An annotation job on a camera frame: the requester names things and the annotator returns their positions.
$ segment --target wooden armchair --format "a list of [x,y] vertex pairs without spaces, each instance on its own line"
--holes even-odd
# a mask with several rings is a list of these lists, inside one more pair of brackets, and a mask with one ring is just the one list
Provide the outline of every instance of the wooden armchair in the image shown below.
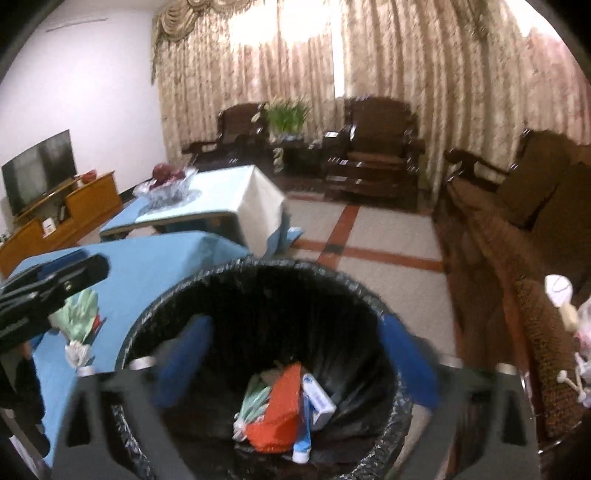
[[[508,170],[465,150],[447,150],[445,160],[458,168],[444,180],[436,213],[444,209],[451,197],[458,205],[494,211],[514,225],[530,228],[538,209],[573,161],[575,152],[576,145],[565,135],[529,129],[521,135],[514,163]],[[504,181],[498,185],[478,177],[477,164],[502,175]]]
[[416,201],[425,142],[407,103],[387,97],[345,100],[345,127],[324,135],[328,191]]
[[[191,154],[190,165],[200,170],[233,167],[251,163],[249,153],[267,138],[268,125],[264,103],[240,103],[217,115],[217,138],[185,145],[183,154]],[[257,121],[252,117],[260,113]]]

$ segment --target side table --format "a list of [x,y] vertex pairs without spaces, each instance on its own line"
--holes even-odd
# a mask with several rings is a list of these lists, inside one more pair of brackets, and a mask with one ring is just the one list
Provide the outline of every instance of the side table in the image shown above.
[[295,141],[269,142],[271,151],[282,149],[282,167],[274,165],[273,182],[282,190],[304,190],[324,193],[326,165],[322,145]]

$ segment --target white tablecloth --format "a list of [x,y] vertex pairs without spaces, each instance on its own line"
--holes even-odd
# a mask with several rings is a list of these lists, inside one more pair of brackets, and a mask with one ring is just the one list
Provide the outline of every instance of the white tablecloth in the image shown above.
[[238,219],[246,247],[257,257],[265,255],[268,240],[280,230],[285,196],[255,166],[226,168],[197,173],[191,189],[201,195],[165,209],[148,210],[138,199],[100,230],[102,237],[129,232],[140,226],[211,218],[216,213]]

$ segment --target green plant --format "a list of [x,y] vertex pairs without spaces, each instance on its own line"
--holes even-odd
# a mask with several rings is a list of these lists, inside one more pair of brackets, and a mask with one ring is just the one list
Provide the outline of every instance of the green plant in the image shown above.
[[310,107],[302,99],[277,99],[265,105],[269,127],[275,134],[297,135],[304,128]]

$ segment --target wooden chair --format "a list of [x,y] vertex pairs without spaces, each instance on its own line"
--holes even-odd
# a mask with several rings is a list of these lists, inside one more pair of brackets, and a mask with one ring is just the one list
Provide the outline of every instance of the wooden chair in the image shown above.
[[[192,155],[190,165],[203,171],[251,163],[249,151],[260,148],[268,135],[264,105],[240,103],[219,112],[215,140],[195,141],[183,147],[183,154]],[[257,113],[260,118],[252,122]]]
[[377,197],[406,196],[416,203],[418,158],[425,142],[407,103],[387,97],[345,100],[345,127],[327,132],[327,191]]

